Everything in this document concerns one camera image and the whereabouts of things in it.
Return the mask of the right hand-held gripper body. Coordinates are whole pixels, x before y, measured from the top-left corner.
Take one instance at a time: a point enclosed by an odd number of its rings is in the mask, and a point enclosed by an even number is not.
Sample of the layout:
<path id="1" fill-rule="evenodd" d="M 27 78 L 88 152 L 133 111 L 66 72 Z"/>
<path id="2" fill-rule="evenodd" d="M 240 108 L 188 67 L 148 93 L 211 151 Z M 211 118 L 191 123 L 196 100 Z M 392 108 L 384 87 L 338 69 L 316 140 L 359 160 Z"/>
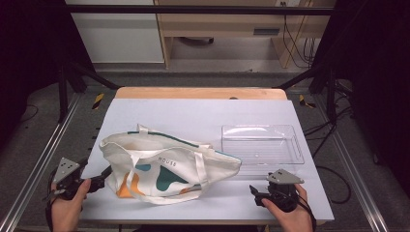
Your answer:
<path id="1" fill-rule="evenodd" d="M 284 169 L 270 172 L 266 180 L 269 199 L 286 213 L 294 211 L 299 203 L 295 185 L 302 184 L 304 180 Z"/>

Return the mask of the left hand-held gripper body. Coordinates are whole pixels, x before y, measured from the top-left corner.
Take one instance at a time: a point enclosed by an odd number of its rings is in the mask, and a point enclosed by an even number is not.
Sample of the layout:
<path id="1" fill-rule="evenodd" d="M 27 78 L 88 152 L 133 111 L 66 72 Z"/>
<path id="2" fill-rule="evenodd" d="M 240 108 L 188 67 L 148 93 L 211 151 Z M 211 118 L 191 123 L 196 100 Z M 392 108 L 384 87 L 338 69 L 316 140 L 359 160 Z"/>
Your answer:
<path id="1" fill-rule="evenodd" d="M 83 183 L 81 174 L 87 163 L 87 159 L 74 162 L 70 159 L 61 158 L 59 164 L 50 174 L 49 183 L 54 186 L 54 189 L 47 192 L 47 199 L 60 197 L 64 200 L 72 200 Z"/>

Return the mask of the cream printed tote bag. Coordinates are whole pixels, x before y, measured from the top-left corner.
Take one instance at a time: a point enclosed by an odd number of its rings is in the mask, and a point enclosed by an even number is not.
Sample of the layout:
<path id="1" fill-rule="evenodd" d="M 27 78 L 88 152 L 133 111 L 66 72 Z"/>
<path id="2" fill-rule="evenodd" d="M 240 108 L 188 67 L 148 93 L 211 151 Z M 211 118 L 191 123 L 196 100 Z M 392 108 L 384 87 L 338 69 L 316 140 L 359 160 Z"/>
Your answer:
<path id="1" fill-rule="evenodd" d="M 118 197 L 157 205 L 193 200 L 212 183 L 237 175 L 242 165 L 210 144 L 142 125 L 104 138 L 100 150 L 112 169 L 107 183 Z"/>

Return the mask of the person's right hand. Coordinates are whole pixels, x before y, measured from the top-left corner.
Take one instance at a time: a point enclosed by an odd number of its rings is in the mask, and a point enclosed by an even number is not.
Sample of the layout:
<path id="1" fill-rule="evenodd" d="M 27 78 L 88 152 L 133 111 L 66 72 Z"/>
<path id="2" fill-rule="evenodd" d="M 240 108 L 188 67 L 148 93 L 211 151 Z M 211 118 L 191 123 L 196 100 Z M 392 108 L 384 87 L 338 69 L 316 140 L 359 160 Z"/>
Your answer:
<path id="1" fill-rule="evenodd" d="M 300 196 L 300 204 L 290 213 L 283 212 L 269 199 L 263 199 L 262 203 L 279 222 L 283 232 L 314 232 L 308 212 L 307 191 L 299 184 L 296 184 L 295 188 Z"/>

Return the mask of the person's left hand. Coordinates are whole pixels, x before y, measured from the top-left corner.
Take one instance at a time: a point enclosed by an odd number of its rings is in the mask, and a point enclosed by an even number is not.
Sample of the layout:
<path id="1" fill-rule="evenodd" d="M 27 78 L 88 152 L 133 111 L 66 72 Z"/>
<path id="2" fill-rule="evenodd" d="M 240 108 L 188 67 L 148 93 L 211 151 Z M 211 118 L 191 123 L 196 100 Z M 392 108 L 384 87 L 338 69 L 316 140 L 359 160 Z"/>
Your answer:
<path id="1" fill-rule="evenodd" d="M 83 201 L 87 198 L 91 180 L 86 179 L 78 188 L 72 200 L 56 197 L 51 200 L 51 220 L 53 232 L 75 232 Z"/>

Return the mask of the clear plastic tray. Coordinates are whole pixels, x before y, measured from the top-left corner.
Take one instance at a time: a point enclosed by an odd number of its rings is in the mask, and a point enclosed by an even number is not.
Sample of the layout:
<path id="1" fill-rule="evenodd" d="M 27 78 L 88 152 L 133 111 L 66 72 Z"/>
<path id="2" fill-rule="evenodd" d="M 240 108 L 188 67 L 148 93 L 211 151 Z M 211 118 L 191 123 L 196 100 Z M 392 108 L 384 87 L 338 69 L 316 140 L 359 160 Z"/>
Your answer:
<path id="1" fill-rule="evenodd" d="M 223 126 L 221 149 L 242 161 L 242 177 L 265 176 L 280 168 L 293 172 L 305 163 L 291 125 Z"/>

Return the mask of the yellow black tape strip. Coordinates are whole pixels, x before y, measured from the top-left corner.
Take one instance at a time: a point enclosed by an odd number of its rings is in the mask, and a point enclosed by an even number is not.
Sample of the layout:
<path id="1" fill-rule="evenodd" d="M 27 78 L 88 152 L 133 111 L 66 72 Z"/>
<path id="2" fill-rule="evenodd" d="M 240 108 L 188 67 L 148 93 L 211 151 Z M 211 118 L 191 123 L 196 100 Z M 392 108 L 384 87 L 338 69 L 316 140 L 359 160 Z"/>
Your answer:
<path id="1" fill-rule="evenodd" d="M 99 108 L 99 106 L 100 106 L 100 104 L 101 104 L 101 102 L 102 102 L 102 100 L 103 100 L 103 96 L 104 96 L 104 93 L 99 93 L 99 94 L 97 94 L 97 96 L 96 96 L 96 98 L 95 98 L 95 101 L 94 101 L 94 103 L 93 103 L 93 105 L 92 105 L 92 109 L 98 109 L 98 108 Z"/>
<path id="2" fill-rule="evenodd" d="M 309 107 L 309 108 L 316 108 L 315 103 L 306 102 L 304 95 L 299 95 L 299 103 L 302 106 L 306 106 L 306 107 Z"/>

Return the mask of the white table mat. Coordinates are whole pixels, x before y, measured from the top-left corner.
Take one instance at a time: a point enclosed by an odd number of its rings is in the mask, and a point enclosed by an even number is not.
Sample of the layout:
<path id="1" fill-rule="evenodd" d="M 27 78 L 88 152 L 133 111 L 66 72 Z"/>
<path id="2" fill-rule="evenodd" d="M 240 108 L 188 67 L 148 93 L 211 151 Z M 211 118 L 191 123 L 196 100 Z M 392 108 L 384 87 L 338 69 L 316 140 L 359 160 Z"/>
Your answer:
<path id="1" fill-rule="evenodd" d="M 99 137 L 135 131 L 140 125 L 182 139 L 210 143 L 217 150 L 221 150 L 223 126 L 291 125 L 305 163 L 289 172 L 304 180 L 308 204 L 316 219 L 324 223 L 334 218 L 291 101 L 116 99 L 107 110 Z M 81 218 L 125 224 L 272 224 L 274 217 L 255 204 L 249 191 L 249 185 L 264 191 L 267 174 L 238 174 L 211 185 L 197 199 L 163 206 L 121 199 L 110 188 L 103 188 L 88 196 Z"/>

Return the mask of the wooden table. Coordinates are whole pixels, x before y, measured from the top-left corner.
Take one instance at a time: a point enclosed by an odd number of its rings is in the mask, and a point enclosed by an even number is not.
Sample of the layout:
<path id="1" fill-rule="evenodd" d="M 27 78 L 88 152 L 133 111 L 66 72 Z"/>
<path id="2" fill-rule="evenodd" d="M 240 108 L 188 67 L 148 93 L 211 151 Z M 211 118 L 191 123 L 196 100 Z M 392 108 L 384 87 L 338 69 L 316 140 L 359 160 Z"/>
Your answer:
<path id="1" fill-rule="evenodd" d="M 116 99 L 286 100 L 281 89 L 211 87 L 122 87 Z"/>

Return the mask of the dark curtain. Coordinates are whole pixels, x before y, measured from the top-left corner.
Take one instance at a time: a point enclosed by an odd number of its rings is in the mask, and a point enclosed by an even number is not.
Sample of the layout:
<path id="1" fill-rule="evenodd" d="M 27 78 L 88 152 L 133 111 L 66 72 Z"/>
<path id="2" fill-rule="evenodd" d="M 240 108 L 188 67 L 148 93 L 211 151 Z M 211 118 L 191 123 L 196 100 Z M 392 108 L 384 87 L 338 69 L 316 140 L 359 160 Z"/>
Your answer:
<path id="1" fill-rule="evenodd" d="M 94 69 L 66 0 L 0 0 L 0 148 L 11 139 L 28 97 L 57 81 L 61 53 Z"/>
<path id="2" fill-rule="evenodd" d="M 336 0 L 315 62 L 353 84 L 373 152 L 410 196 L 410 0 Z"/>

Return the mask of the white cabinet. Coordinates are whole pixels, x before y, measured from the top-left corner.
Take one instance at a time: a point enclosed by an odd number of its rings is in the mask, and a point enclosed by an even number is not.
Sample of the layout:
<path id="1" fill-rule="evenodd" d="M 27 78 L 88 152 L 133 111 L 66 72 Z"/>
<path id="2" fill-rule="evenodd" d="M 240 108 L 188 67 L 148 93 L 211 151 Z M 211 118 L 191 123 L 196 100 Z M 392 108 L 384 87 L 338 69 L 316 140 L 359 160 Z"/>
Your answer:
<path id="1" fill-rule="evenodd" d="M 98 63 L 162 63 L 155 14 L 72 14 L 86 50 Z"/>

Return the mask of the light wooden desk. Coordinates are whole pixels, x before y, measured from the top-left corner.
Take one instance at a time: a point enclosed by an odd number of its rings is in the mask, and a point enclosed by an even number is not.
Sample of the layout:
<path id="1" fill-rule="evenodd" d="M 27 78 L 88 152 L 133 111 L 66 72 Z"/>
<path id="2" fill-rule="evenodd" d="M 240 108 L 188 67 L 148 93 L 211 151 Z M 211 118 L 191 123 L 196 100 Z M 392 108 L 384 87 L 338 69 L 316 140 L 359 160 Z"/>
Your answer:
<path id="1" fill-rule="evenodd" d="M 242 6 L 332 8 L 337 0 L 153 0 L 156 6 Z M 326 15 L 158 14 L 165 63 L 175 38 L 267 38 L 280 65 L 288 68 L 302 50 L 302 39 L 322 38 Z"/>

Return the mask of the aluminium rail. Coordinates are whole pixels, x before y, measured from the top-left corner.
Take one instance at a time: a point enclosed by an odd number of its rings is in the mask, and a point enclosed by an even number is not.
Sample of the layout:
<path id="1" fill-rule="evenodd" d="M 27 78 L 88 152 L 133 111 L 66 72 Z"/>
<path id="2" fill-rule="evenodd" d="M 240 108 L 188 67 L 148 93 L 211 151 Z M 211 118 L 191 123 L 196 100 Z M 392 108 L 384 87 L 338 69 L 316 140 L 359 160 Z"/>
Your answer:
<path id="1" fill-rule="evenodd" d="M 19 191 L 13 206 L 0 221 L 0 232 L 14 232 L 22 214 L 34 194 L 34 191 L 38 187 L 46 168 L 48 167 L 55 150 L 69 126 L 73 115 L 75 114 L 80 99 L 81 96 L 79 94 L 73 94 L 67 115 L 63 117 L 61 122 L 56 124 L 52 135 L 47 140 L 35 165 L 31 169 L 30 175 L 27 177 L 23 187 Z"/>
<path id="2" fill-rule="evenodd" d="M 335 105 L 336 123 L 326 126 L 327 138 L 321 148 L 314 150 L 313 158 L 335 214 L 335 221 L 327 226 L 346 232 L 389 232 L 341 136 L 342 132 L 349 131 L 353 122 L 350 104 L 346 98 L 337 97 Z"/>

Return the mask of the black frame leg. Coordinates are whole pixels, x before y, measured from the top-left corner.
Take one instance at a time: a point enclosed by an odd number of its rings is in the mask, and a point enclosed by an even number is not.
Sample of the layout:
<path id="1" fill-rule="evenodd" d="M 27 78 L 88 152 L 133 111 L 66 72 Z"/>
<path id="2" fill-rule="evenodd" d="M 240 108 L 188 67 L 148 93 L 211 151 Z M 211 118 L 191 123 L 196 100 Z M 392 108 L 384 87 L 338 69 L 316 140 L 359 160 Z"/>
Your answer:
<path id="1" fill-rule="evenodd" d="M 293 85 L 302 80 L 313 78 L 308 89 L 312 94 L 319 94 L 324 88 L 327 88 L 326 99 L 326 115 L 330 122 L 334 125 L 337 121 L 335 107 L 335 92 L 336 92 L 336 72 L 330 65 L 317 65 L 308 69 L 296 77 L 275 86 L 275 89 L 287 90 Z"/>
<path id="2" fill-rule="evenodd" d="M 118 90 L 120 85 L 117 85 L 102 76 L 98 75 L 95 71 L 91 71 L 77 63 L 68 63 L 63 65 L 58 70 L 58 89 L 59 89 L 59 103 L 60 103 L 60 116 L 59 123 L 68 116 L 69 103 L 67 83 L 73 87 L 77 93 L 83 93 L 87 86 L 83 80 L 83 76 L 88 76 L 93 80 L 99 82 L 102 86 L 105 86 L 111 90 Z"/>

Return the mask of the black horizontal frame bar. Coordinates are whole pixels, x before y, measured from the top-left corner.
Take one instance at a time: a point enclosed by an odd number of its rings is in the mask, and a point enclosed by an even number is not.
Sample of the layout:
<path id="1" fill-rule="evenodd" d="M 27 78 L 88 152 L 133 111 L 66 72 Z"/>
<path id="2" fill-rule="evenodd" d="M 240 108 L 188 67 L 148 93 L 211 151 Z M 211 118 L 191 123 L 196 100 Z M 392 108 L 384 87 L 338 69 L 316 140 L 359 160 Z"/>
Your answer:
<path id="1" fill-rule="evenodd" d="M 242 6 L 67 5 L 71 13 L 85 14 L 196 14 L 196 15 L 332 15 L 333 8 Z"/>

